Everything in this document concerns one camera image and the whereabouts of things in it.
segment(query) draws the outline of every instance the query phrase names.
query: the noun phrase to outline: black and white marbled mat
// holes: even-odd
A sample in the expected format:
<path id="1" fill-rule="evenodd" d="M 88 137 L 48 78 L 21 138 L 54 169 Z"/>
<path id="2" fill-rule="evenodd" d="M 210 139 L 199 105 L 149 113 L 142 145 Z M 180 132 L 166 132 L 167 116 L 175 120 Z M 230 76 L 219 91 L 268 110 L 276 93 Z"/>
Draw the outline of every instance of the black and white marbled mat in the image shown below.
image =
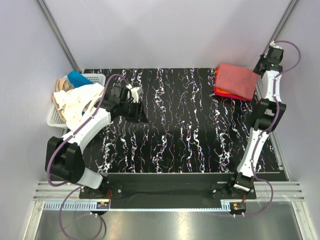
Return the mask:
<path id="1" fill-rule="evenodd" d="M 133 87 L 142 86 L 149 120 L 136 124 L 120 118 L 101 130 L 83 153 L 90 169 L 99 173 L 223 173 L 233 172 L 241 161 L 250 135 L 246 119 L 257 96 L 252 102 L 210 98 L 215 68 L 87 69 L 85 73 L 102 73 L 107 79 L 121 74 Z M 256 170 L 279 171 L 270 140 Z"/>

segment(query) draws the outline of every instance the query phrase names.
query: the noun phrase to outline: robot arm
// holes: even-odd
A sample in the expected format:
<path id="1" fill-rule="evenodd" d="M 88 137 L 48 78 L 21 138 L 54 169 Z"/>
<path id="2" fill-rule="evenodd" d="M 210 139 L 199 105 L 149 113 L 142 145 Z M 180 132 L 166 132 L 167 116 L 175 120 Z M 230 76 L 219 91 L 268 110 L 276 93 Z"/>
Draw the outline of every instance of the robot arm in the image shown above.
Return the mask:
<path id="1" fill-rule="evenodd" d="M 243 158 L 231 180 L 222 189 L 218 188 L 214 191 L 214 193 L 217 193 L 217 190 L 219 190 L 219 192 L 222 193 L 213 194 L 214 199 L 226 199 L 230 197 L 235 199 L 242 198 L 243 195 L 250 193 L 254 187 L 252 164 L 255 170 L 266 140 L 270 133 L 277 127 L 286 110 L 286 105 L 281 103 L 279 93 L 281 79 L 279 73 L 283 71 L 282 66 L 279 64 L 283 59 L 283 53 L 284 51 L 280 46 L 271 42 L 267 54 L 260 56 L 253 70 L 254 73 L 262 77 L 262 98 L 250 116 L 250 137 Z M 277 104 L 279 113 L 273 124 Z"/>
<path id="2" fill-rule="evenodd" d="M 94 136 L 117 117 L 133 123 L 147 123 L 141 102 L 141 87 L 115 85 L 107 95 L 96 115 L 76 134 L 70 131 L 61 138 L 52 137 L 47 144 L 45 170 L 54 151 L 70 136 L 73 136 L 55 156 L 50 174 L 73 184 L 81 184 L 98 192 L 107 191 L 107 179 L 85 167 L 83 151 Z"/>

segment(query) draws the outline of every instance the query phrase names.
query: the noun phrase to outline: gray wall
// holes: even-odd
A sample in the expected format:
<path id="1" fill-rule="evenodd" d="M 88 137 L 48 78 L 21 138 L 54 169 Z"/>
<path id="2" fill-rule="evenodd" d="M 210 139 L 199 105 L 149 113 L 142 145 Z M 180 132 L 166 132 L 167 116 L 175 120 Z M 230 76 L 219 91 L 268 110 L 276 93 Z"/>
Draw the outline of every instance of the gray wall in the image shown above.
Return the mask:
<path id="1" fill-rule="evenodd" d="M 288 40 L 302 52 L 300 65 L 283 75 L 280 95 L 287 110 L 276 129 L 292 180 L 299 181 L 320 236 L 320 1 L 300 1 L 279 40 Z M 297 61 L 297 52 L 284 49 L 283 67 Z"/>
<path id="2" fill-rule="evenodd" d="M 71 71 L 35 0 L 0 1 L 0 239 L 25 230 L 48 139 L 57 78 Z"/>
<path id="3" fill-rule="evenodd" d="M 290 0 L 46 0 L 80 68 L 244 67 Z"/>

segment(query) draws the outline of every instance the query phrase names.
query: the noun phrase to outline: folded towel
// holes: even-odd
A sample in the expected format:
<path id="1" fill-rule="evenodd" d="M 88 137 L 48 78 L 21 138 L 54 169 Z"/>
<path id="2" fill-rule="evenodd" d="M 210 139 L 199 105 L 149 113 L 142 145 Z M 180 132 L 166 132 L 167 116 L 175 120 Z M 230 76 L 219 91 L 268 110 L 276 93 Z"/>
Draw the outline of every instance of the folded towel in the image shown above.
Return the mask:
<path id="1" fill-rule="evenodd" d="M 76 130 L 93 113 L 94 105 L 101 99 L 104 89 L 101 84 L 94 83 L 53 93 L 70 130 Z"/>
<path id="2" fill-rule="evenodd" d="M 251 101 L 257 80 L 258 75 L 249 68 L 221 63 L 214 86 Z"/>
<path id="3" fill-rule="evenodd" d="M 215 78 L 214 78 L 214 85 L 213 85 L 214 95 L 226 97 L 226 98 L 232 98 L 232 99 L 239 99 L 239 100 L 244 100 L 244 101 L 251 101 L 251 99 L 247 99 L 242 96 L 235 95 L 232 92 L 228 92 L 228 91 L 225 91 L 221 88 L 216 87 L 216 80 L 218 78 L 218 73 L 219 73 L 219 67 L 217 67 L 215 69 Z"/>

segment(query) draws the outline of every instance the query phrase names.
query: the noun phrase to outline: blue cloth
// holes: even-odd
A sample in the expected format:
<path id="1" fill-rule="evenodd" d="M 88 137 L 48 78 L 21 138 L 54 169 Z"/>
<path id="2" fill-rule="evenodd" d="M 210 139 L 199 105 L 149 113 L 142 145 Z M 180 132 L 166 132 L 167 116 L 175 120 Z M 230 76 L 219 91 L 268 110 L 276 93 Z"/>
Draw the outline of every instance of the blue cloth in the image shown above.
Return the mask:
<path id="1" fill-rule="evenodd" d="M 75 89 L 83 85 L 93 84 L 92 81 L 88 80 L 77 71 L 70 72 L 68 74 L 68 79 Z"/>

